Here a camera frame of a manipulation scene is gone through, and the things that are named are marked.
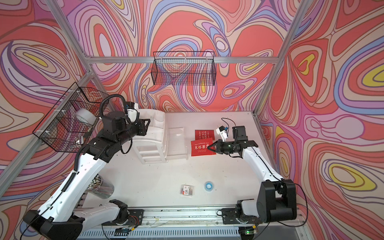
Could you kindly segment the white tape roll in basket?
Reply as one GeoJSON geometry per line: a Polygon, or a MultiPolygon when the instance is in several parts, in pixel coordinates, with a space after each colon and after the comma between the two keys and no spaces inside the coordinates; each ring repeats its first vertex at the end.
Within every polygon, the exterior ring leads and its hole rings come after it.
{"type": "Polygon", "coordinates": [[[93,113],[84,108],[80,108],[75,113],[75,117],[78,121],[87,125],[93,125],[94,122],[97,120],[97,117],[93,113]]]}

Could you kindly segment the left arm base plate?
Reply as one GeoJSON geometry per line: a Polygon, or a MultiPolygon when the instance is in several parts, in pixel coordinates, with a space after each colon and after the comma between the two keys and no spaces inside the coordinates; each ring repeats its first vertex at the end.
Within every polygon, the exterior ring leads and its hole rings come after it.
{"type": "Polygon", "coordinates": [[[119,214],[116,220],[105,222],[102,225],[137,227],[143,222],[144,212],[143,209],[128,209],[126,214],[119,214]]]}

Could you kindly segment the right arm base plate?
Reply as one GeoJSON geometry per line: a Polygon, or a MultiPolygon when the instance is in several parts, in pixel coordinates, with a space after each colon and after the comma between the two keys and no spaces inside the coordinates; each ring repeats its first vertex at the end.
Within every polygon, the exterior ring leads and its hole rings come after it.
{"type": "Polygon", "coordinates": [[[257,216],[245,215],[241,210],[237,208],[223,208],[217,211],[217,215],[222,217],[224,225],[235,225],[235,224],[252,224],[258,226],[263,222],[257,216]]]}

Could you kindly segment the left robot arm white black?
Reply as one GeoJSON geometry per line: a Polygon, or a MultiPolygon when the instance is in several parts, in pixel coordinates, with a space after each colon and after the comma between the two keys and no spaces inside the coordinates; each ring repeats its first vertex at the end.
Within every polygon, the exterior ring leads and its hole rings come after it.
{"type": "Polygon", "coordinates": [[[141,119],[137,110],[100,115],[103,129],[75,156],[74,169],[55,193],[38,210],[23,217],[28,227],[49,240],[75,240],[83,232],[106,222],[124,224],[129,219],[128,206],[119,200],[88,211],[75,213],[80,198],[98,173],[127,141],[145,136],[150,119],[141,119]]]}

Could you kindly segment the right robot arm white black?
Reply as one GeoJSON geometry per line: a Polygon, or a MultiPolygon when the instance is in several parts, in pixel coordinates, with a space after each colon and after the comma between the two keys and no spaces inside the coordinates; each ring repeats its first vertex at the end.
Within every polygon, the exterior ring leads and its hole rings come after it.
{"type": "Polygon", "coordinates": [[[297,218],[296,185],[285,180],[273,169],[261,153],[258,144],[249,140],[245,126],[232,127],[234,140],[228,142],[228,128],[216,129],[220,139],[208,146],[208,150],[220,155],[243,159],[258,177],[257,199],[238,200],[234,209],[222,209],[224,224],[259,224],[290,221],[297,218]]]}

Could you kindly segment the red postcard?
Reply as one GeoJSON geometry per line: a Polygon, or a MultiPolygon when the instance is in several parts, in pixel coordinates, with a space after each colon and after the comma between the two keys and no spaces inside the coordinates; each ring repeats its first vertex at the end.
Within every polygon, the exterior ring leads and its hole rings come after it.
{"type": "Polygon", "coordinates": [[[215,155],[215,152],[208,149],[208,146],[211,144],[213,144],[212,138],[191,141],[191,156],[198,157],[215,155]]]}
{"type": "Polygon", "coordinates": [[[210,139],[215,140],[214,130],[195,130],[195,140],[210,139]]]}

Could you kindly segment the metal cup with pens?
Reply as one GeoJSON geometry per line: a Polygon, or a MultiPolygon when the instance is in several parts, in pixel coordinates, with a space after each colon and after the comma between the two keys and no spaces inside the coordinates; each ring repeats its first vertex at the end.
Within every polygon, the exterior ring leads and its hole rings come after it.
{"type": "Polygon", "coordinates": [[[99,174],[92,179],[86,189],[87,193],[91,193],[100,199],[108,199],[113,195],[114,191],[114,185],[99,174]]]}

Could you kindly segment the white plastic drawer organizer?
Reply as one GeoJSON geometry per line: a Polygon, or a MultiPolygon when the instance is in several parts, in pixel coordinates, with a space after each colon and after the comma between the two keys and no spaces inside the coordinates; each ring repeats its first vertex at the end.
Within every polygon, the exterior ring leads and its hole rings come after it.
{"type": "Polygon", "coordinates": [[[145,136],[136,136],[133,150],[142,164],[166,163],[168,154],[168,126],[166,114],[159,110],[139,109],[141,119],[150,119],[145,136]]]}

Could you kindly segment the blue tape roll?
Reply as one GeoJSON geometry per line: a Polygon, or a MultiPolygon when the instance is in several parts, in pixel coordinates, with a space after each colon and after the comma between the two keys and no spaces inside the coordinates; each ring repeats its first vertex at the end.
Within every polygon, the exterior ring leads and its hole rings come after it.
{"type": "Polygon", "coordinates": [[[205,182],[205,190],[211,192],[214,189],[214,184],[211,181],[205,182]]]}

